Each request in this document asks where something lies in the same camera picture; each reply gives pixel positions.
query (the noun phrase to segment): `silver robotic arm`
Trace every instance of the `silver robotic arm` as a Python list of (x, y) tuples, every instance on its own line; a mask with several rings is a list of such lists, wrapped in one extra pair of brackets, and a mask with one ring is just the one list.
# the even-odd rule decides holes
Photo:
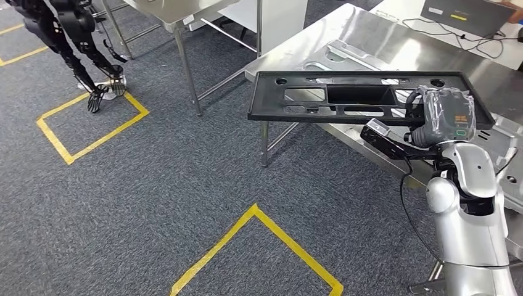
[[(413, 104), (416, 99), (422, 104)], [(476, 129), (473, 98), (455, 88), (420, 86), (407, 99), (406, 112), (425, 119), (405, 135), (411, 146), (388, 138), (388, 126), (376, 119), (361, 137), (392, 159), (434, 161), (426, 195), (447, 295), (517, 295), (505, 245), (503, 190), (488, 153), (468, 142)]]
[(488, 153), (459, 142), (442, 155), (456, 170), (429, 181), (427, 201), (435, 214), (447, 295), (517, 295), (505, 246), (503, 191)]

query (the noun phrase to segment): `stainless steel table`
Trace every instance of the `stainless steel table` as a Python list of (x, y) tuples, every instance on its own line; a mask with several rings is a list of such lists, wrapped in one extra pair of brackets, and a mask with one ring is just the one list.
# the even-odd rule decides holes
[[(337, 39), (352, 48), (359, 49), (359, 53), (356, 50), (355, 55), (360, 55), (360, 60), (365, 61), (370, 55), (382, 61), (384, 67), (387, 67), (379, 67), (380, 69), (375, 70), (462, 71), (469, 77), (489, 111), (514, 121), (511, 124), (516, 126), (517, 132), (523, 132), (520, 126), (523, 125), (523, 113), (521, 112), (523, 110), (523, 73), (409, 30), (351, 4), (343, 5), (250, 63), (245, 68), (245, 76), (250, 81), (254, 81), (256, 72), (260, 70), (296, 70), (298, 65), (302, 65), (310, 56)], [(339, 61), (334, 59), (331, 62), (336, 64)], [(268, 151), (295, 126), (296, 124), (291, 125), (272, 144), (269, 144), (269, 125), (267, 122), (261, 123), (262, 165), (267, 165)], [(408, 171), (403, 162), (390, 160), (365, 143), (360, 138), (361, 126), (335, 124), (319, 124), (319, 126), (373, 162), (390, 169), (397, 176)], [(413, 178), (426, 184), (432, 173), (429, 164), (415, 161), (413, 167)], [(513, 165), (507, 168), (518, 177), (523, 176), (522, 169), (520, 166), (514, 167)], [(521, 195), (523, 192), (521, 182), (511, 184), (507, 180), (501, 179), (500, 183), (504, 191), (509, 194)], [(509, 210), (506, 213), (509, 226), (507, 247), (513, 255), (523, 260), (523, 215)]]
[[(120, 39), (120, 42), (124, 48), (124, 51), (126, 52), (126, 55), (132, 59), (131, 52), (127, 46), (128, 42), (131, 42), (139, 37), (144, 36), (145, 34), (148, 34), (149, 32), (152, 32), (156, 30), (157, 28), (164, 27), (168, 32), (174, 33), (176, 45), (178, 46), (178, 50), (180, 53), (182, 66), (185, 72), (185, 75), (187, 76), (187, 84), (189, 86), (189, 92), (191, 93), (191, 104), (194, 105), (196, 115), (200, 116), (202, 114), (200, 103), (202, 99), (219, 89), (220, 87), (224, 86), (227, 82), (231, 81), (235, 77), (241, 75), (244, 72), (244, 69), (240, 69), (231, 76), (225, 78), (223, 81), (219, 82), (218, 84), (214, 85), (212, 88), (208, 89), (204, 93), (198, 95), (196, 93), (196, 89), (194, 87), (194, 80), (192, 79), (192, 73), (191, 73), (191, 67), (189, 66), (189, 61), (187, 60), (187, 55), (185, 52), (185, 46), (183, 43), (183, 39), (180, 35), (180, 28), (182, 28), (185, 25), (189, 25), (192, 22), (196, 22), (201, 20), (202, 22), (206, 23), (208, 26), (214, 28), (215, 30), (220, 31), (221, 33), (225, 34), (227, 37), (235, 40), (236, 42), (242, 44), (243, 46), (247, 47), (253, 52), (256, 52), (258, 56), (260, 55), (260, 51), (257, 49), (252, 48), (251, 46), (245, 44), (241, 40), (231, 36), (230, 34), (224, 32), (221, 28), (217, 27), (213, 23), (205, 20), (205, 16), (209, 12), (216, 12), (222, 8), (225, 8), (226, 6), (233, 4), (235, 2), (238, 2), (238, 0), (124, 0), (127, 5), (134, 7), (136, 10), (142, 12), (143, 14), (147, 15), (148, 17), (156, 20), (159, 24), (152, 26), (148, 29), (145, 29), (144, 31), (138, 33), (135, 36), (132, 36), (130, 38), (124, 38), (120, 28), (118, 26), (118, 23), (116, 22), (113, 11), (121, 9), (125, 7), (126, 5), (119, 5), (116, 7), (109, 7), (107, 4), (107, 0), (101, 0), (102, 5), (104, 6), (105, 11), (102, 13), (99, 13), (97, 15), (106, 15), (107, 18), (112, 22), (112, 25), (115, 28), (115, 31), (118, 35), (118, 38)], [(260, 26), (260, 16), (261, 16), (261, 0), (258, 0), (258, 27)], [(258, 44), (257, 48), (261, 49), (260, 46), (260, 34), (258, 34)]]

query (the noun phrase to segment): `round hole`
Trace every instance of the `round hole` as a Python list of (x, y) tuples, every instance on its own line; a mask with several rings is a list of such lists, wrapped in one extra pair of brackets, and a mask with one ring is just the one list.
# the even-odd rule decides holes
[(514, 184), (517, 183), (517, 180), (516, 180), (513, 176), (507, 176), (507, 180), (508, 180), (510, 183), (514, 183)]
[(278, 85), (284, 85), (286, 83), (287, 83), (287, 80), (285, 78), (278, 78), (276, 80), (276, 84), (278, 84)]
[(430, 83), (437, 88), (442, 88), (445, 85), (441, 79), (431, 79)]

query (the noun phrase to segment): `rectangular hole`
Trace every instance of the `rectangular hole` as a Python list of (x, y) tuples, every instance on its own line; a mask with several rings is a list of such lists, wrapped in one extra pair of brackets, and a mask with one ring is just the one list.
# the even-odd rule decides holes
[(285, 101), (291, 102), (322, 102), (325, 101), (323, 88), (287, 88), (284, 92)]
[(391, 78), (381, 78), (381, 84), (398, 85), (398, 84), (400, 84), (400, 80), (398, 80), (398, 79), (391, 79)]
[(395, 105), (392, 88), (386, 85), (327, 85), (330, 104)]
[(346, 115), (363, 115), (372, 117), (382, 117), (385, 115), (383, 110), (379, 107), (368, 107), (368, 106), (347, 106), (344, 108), (344, 114)]
[(404, 118), (405, 117), (405, 109), (403, 108), (392, 108), (390, 109), (390, 112), (392, 113), (392, 117), (398, 117), (398, 118)]
[(323, 115), (336, 115), (336, 107), (334, 106), (319, 106), (318, 113)]
[(285, 113), (305, 114), (307, 112), (307, 109), (304, 106), (285, 106), (283, 108), (283, 111)]
[[(399, 102), (401, 103), (406, 103), (407, 102), (407, 97), (413, 92), (414, 90), (410, 90), (410, 89), (396, 89), (394, 91), (394, 93), (396, 94), (396, 98), (398, 99)], [(421, 96), (418, 96), (417, 98), (414, 99), (414, 104), (421, 104), (422, 103), (422, 100), (421, 100)]]
[(320, 84), (333, 84), (332, 78), (306, 78), (307, 82), (320, 83)]

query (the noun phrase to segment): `robot leg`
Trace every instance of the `robot leg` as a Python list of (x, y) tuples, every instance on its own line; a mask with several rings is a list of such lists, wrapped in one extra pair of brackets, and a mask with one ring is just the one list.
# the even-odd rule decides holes
[(73, 70), (78, 81), (91, 92), (88, 108), (91, 112), (99, 110), (99, 102), (107, 92), (107, 88), (99, 88), (89, 76), (80, 60), (74, 55), (73, 49), (65, 38), (64, 31), (54, 14), (43, 0), (7, 0), (7, 3), (24, 16), (27, 30), (40, 38), (53, 52), (60, 54), (64, 62)]
[[(94, 44), (91, 33), (94, 32), (96, 22), (93, 15), (84, 8), (90, 3), (80, 3), (79, 0), (50, 0), (50, 2), (56, 9), (60, 23), (76, 48), (109, 77), (113, 92), (117, 96), (123, 95), (125, 92), (123, 68), (119, 65), (112, 65)], [(126, 62), (118, 55), (113, 56), (122, 62)]]

